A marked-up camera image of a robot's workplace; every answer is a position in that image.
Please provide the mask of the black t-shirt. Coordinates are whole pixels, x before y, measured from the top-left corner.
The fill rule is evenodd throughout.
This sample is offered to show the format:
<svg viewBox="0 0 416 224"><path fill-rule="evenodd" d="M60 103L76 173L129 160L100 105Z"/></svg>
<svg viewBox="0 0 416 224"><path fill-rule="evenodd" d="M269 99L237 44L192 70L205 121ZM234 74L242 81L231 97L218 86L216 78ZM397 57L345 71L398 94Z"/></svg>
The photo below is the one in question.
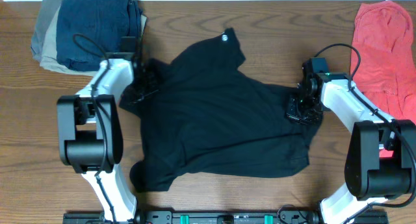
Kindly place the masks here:
<svg viewBox="0 0 416 224"><path fill-rule="evenodd" d="M186 173L279 178L309 164L320 125L286 118L296 89L239 71L245 57L235 31L197 42L166 64L151 59L157 89L128 86L120 107L140 118L143 160L130 170L138 192L165 192Z"/></svg>

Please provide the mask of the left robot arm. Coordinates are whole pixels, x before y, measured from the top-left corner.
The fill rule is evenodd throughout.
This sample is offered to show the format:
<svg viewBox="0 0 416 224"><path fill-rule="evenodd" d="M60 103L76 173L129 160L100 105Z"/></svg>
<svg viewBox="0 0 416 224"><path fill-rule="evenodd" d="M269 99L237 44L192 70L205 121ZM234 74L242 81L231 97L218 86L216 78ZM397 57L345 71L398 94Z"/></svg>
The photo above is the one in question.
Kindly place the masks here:
<svg viewBox="0 0 416 224"><path fill-rule="evenodd" d="M63 223L144 221L120 165L124 139L117 105L126 88L144 100L157 90L154 71L133 60L106 59L82 90L57 101L59 157L91 185L103 209L68 212Z"/></svg>

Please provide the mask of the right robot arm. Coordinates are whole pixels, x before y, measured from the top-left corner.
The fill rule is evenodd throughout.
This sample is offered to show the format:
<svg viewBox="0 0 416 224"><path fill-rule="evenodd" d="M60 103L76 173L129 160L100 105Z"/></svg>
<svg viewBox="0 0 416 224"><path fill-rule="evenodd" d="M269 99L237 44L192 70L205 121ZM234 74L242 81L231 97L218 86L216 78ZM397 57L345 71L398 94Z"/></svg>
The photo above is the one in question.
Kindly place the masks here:
<svg viewBox="0 0 416 224"><path fill-rule="evenodd" d="M289 102L288 118L306 124L331 110L351 133L344 184L319 204L319 223L353 223L374 206L408 194L415 199L415 124L376 108L345 73L307 71L301 93Z"/></svg>

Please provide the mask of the folded navy blue garment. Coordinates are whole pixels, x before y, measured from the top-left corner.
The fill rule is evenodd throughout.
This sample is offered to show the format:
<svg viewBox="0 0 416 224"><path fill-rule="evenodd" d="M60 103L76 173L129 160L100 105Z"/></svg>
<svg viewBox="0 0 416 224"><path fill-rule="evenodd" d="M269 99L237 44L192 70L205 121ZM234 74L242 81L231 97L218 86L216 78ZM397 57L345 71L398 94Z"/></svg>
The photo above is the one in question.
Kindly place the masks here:
<svg viewBox="0 0 416 224"><path fill-rule="evenodd" d="M139 37L142 10L134 0L62 0L57 19L57 62L74 71L96 71L99 45L119 52L124 36Z"/></svg>

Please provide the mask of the red t-shirt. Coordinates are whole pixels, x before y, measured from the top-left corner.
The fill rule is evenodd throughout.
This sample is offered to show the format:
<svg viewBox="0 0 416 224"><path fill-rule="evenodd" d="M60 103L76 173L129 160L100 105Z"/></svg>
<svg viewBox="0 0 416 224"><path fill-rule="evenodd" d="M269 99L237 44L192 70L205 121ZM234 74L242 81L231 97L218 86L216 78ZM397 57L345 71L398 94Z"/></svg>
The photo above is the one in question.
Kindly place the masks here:
<svg viewBox="0 0 416 224"><path fill-rule="evenodd" d="M361 63L353 81L383 112L415 122L412 43L413 22L403 7L392 1L361 4L352 39Z"/></svg>

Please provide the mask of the folded beige garment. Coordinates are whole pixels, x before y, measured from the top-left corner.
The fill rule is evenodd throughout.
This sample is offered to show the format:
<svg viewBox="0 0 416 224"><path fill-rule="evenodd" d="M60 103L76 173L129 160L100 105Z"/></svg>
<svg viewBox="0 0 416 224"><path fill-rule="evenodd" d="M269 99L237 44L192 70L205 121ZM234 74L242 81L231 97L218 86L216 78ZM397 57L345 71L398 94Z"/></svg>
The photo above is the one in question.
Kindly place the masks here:
<svg viewBox="0 0 416 224"><path fill-rule="evenodd" d="M66 66L63 66L63 65L61 65L57 62L56 37L57 37L57 19L58 19L59 10L60 10L60 7L58 8L57 12L55 13L55 15L52 19L52 22L51 22L48 30L46 31L45 40L44 40L44 44L43 44L43 48L42 48L41 61L39 61L40 66L43 67L46 70L54 71L54 72L58 72L58 73L67 73L67 74L70 74L70 75L93 76L99 68L96 71L81 72L81 71L70 70ZM146 20L147 20L147 17L141 15L141 27L142 27L142 34L141 35L143 35L143 30L144 30L144 26L146 24Z"/></svg>

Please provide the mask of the folded grey garment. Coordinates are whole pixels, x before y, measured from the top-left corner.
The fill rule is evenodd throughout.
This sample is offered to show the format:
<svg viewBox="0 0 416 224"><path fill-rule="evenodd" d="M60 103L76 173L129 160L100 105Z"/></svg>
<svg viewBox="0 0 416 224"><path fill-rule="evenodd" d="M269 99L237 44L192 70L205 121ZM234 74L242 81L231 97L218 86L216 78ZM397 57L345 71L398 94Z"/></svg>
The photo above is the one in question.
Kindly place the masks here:
<svg viewBox="0 0 416 224"><path fill-rule="evenodd" d="M32 57L37 61L41 61L46 31L48 30L55 13L61 6L61 2L62 0L43 0L41 2L31 38Z"/></svg>

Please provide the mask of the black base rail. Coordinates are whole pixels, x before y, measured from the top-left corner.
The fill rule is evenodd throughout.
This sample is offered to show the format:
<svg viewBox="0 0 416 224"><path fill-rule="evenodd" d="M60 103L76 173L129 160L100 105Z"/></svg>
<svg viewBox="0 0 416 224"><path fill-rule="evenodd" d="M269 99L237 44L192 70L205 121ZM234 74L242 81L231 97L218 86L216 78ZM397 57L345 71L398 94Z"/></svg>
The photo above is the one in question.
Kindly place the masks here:
<svg viewBox="0 0 416 224"><path fill-rule="evenodd" d="M63 224L99 224L113 223L106 220L104 213L69 213L64 214ZM302 224L324 223L316 211L281 210L276 213L214 213L214 212L170 212L149 211L141 213L127 221L117 223L130 224ZM388 224L387 213L384 211L366 211L355 218L354 224Z"/></svg>

